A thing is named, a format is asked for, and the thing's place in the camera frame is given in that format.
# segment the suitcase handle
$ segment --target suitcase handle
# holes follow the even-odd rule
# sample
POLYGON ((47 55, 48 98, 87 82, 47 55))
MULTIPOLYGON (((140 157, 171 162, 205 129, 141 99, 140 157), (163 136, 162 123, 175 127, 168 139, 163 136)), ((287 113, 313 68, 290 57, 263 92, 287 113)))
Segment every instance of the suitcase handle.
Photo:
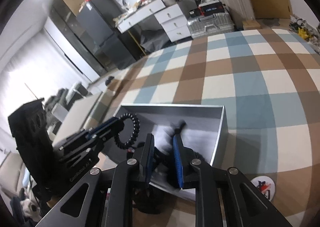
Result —
POLYGON ((210 20, 210 19, 216 19, 217 16, 214 14, 214 15, 209 15, 209 16, 205 16, 205 17, 198 17, 197 20, 198 22, 202 22, 202 21, 207 21, 207 20, 210 20))
POLYGON ((216 26, 215 24, 210 24, 210 25, 205 25, 205 26, 204 26, 204 31, 207 32, 208 28, 210 28, 210 27, 215 27, 215 28, 217 28, 217 29, 220 29, 220 27, 216 26))

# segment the plaid bedspread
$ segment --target plaid bedspread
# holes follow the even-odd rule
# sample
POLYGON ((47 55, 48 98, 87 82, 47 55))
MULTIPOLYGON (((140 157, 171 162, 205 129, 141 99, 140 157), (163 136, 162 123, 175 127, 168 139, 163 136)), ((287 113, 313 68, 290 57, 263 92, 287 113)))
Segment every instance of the plaid bedspread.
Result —
POLYGON ((320 56, 286 30, 214 35, 159 50, 109 86, 121 103, 225 105, 224 167, 276 183, 293 226, 320 208, 320 56))

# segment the silver suitcase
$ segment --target silver suitcase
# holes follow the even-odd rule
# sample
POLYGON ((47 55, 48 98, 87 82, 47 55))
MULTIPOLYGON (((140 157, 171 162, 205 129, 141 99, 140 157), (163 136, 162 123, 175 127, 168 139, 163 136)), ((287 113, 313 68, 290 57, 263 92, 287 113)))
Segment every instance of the silver suitcase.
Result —
POLYGON ((187 26, 192 38, 230 33, 235 30, 228 12, 189 18, 187 26))

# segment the coiled cable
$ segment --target coiled cable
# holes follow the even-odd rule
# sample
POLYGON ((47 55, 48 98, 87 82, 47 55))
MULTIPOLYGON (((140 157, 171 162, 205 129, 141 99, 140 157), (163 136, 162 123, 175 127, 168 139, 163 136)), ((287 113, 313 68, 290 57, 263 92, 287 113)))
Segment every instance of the coiled cable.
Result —
POLYGON ((122 121, 125 121, 127 119, 131 119, 133 122, 133 132, 132 132, 131 137, 129 138, 129 140, 126 143, 122 143, 120 141, 119 134, 114 136, 114 140, 115 140, 115 143, 118 146, 118 148, 128 149, 128 148, 132 147, 132 145, 137 140, 137 137, 140 132, 140 121, 136 115, 131 114, 131 113, 125 113, 121 117, 119 117, 119 119, 122 121))

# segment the round sticker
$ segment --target round sticker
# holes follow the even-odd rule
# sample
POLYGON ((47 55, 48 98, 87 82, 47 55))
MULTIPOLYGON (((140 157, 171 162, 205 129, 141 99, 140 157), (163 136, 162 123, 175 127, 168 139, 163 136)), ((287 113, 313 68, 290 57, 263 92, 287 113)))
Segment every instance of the round sticker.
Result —
POLYGON ((276 192, 275 182, 268 176, 257 176, 251 180, 256 188, 269 200, 273 199, 276 192))

